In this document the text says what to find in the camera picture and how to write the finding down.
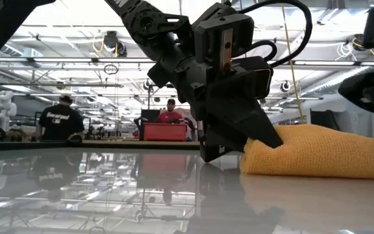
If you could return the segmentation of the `red plastic bin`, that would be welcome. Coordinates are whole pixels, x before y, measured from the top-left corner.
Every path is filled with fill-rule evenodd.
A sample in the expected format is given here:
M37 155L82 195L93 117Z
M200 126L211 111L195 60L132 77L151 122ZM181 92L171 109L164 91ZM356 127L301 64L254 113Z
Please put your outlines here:
M143 139L145 141L184 142L187 125L172 123L144 123Z

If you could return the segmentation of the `person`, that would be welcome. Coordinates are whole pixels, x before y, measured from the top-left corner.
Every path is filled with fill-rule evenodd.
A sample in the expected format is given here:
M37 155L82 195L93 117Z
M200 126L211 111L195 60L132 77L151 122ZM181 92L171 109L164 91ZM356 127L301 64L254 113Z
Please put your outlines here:
M35 137L44 141L66 141L71 135L84 131L82 116L71 108L69 94L59 97L59 104L43 110L36 126Z
M158 115L157 122L164 124L187 124L186 119L175 111L174 99L168 99L166 110Z

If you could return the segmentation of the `orange microfiber towel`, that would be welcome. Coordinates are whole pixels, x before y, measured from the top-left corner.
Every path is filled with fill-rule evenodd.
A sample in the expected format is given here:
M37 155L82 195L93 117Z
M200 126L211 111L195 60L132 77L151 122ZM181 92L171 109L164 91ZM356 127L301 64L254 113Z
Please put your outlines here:
M249 175L374 179L374 138L319 125L278 125L283 145L249 139L240 171Z

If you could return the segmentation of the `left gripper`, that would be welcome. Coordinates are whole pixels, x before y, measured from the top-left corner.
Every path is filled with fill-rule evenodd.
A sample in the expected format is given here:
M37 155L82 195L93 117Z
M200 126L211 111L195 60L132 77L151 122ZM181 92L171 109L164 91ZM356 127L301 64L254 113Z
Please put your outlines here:
M244 54L253 40L252 17L240 14L230 5L215 3L192 29L195 59L206 64L212 78L229 72L231 59ZM248 139L271 148L283 141L257 101L261 76L255 71L240 72L211 83L206 93L206 142L242 150Z

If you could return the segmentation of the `black table frame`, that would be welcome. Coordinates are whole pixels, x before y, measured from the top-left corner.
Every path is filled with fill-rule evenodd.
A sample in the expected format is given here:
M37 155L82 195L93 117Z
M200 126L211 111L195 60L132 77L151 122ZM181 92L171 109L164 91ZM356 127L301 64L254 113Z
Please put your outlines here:
M141 150L199 150L198 142L159 142L159 141L106 141L83 140L76 142L0 142L0 151L36 150L49 148L117 148Z

